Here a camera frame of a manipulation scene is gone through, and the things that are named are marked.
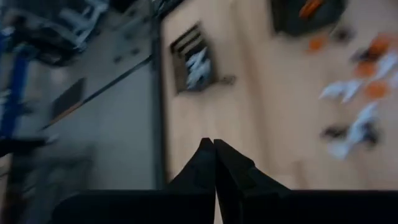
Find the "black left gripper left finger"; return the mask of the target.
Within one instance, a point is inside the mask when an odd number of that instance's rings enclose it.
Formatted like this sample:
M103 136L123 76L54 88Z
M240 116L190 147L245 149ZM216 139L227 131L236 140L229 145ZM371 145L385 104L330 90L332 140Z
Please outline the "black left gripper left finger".
M160 190L87 190L62 200L53 224L213 224L215 146L208 138Z

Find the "black plastic mesh basket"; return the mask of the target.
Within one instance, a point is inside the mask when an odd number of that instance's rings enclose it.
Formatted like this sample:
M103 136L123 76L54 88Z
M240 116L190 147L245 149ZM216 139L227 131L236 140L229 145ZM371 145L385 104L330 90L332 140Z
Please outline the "black plastic mesh basket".
M312 16L302 19L299 17L299 11L306 0L269 0L269 2L274 31L292 37L337 23L347 5L347 0L324 0Z
M211 72L206 82L196 89L187 89L187 78L190 73L189 68L185 65L188 59L195 53L198 53L203 48L207 48L206 54L201 61L211 65ZM218 80L216 69L214 66L214 57L212 56L212 49L207 36L204 33L201 24L195 23L187 29L182 35L176 38L170 45L169 50L172 56L172 65L174 68L175 91L177 94L183 92L199 92L203 91Z

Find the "blue metal bar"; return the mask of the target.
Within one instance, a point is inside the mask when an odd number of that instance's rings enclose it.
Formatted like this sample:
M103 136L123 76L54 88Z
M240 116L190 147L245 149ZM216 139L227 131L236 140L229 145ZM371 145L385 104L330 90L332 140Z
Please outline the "blue metal bar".
M8 84L9 93L3 106L0 121L0 137L12 138L18 119L22 116L24 89L32 50L25 43L14 47L16 56Z

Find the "grey office chair base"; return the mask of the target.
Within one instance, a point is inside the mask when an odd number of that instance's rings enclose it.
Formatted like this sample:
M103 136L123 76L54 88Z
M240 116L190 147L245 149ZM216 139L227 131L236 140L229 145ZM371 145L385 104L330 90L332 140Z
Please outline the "grey office chair base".
M65 37L80 46L108 9L109 0L66 0L66 6L58 14L70 26Z

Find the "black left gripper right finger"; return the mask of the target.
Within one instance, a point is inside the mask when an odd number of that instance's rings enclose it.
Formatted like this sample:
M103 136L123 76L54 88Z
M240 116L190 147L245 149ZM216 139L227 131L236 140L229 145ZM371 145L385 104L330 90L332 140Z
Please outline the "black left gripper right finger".
M226 224L398 224L398 190L292 190L226 142L213 144Z

